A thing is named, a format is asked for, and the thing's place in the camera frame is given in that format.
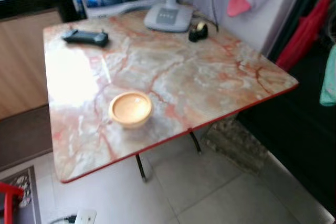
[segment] power strip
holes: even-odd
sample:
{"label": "power strip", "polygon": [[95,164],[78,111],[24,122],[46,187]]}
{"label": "power strip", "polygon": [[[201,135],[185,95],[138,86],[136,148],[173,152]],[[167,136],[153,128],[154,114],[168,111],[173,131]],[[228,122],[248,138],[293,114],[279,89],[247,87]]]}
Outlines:
{"label": "power strip", "polygon": [[97,212],[94,210],[79,210],[75,224],[94,224]]}

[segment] fan base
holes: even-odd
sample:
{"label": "fan base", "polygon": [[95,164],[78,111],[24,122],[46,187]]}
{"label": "fan base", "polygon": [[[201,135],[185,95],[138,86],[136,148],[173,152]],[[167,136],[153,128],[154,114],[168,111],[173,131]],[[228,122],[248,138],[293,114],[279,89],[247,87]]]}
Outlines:
{"label": "fan base", "polygon": [[182,33],[188,30],[192,16],[193,10],[184,5],[157,4],[148,11],[144,24],[154,30]]}

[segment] cabinet door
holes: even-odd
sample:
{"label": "cabinet door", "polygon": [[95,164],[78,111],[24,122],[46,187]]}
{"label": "cabinet door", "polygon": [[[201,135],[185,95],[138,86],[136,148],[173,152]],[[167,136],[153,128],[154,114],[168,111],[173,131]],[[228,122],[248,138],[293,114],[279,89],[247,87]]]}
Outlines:
{"label": "cabinet door", "polygon": [[43,28],[56,10],[0,22],[0,119],[48,103]]}

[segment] marble table top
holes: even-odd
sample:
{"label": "marble table top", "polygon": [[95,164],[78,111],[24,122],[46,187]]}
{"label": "marble table top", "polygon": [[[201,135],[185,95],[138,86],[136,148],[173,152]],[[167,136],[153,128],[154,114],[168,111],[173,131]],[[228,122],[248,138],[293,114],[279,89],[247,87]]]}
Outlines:
{"label": "marble table top", "polygon": [[[209,38],[145,28],[144,11],[83,20],[44,30],[56,174],[63,183],[296,87],[297,80],[246,43],[211,26]],[[112,42],[66,44],[70,28],[104,29]],[[108,116],[118,94],[140,90],[154,113],[125,130]]]}

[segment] yellow bowl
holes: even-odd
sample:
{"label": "yellow bowl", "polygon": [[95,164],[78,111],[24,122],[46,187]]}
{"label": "yellow bowl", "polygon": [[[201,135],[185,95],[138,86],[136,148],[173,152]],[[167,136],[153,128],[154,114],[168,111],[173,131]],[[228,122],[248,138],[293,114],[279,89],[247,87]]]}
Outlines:
{"label": "yellow bowl", "polygon": [[151,99],[139,91],[131,91],[116,96],[110,103],[109,115],[124,128],[143,125],[152,114]]}

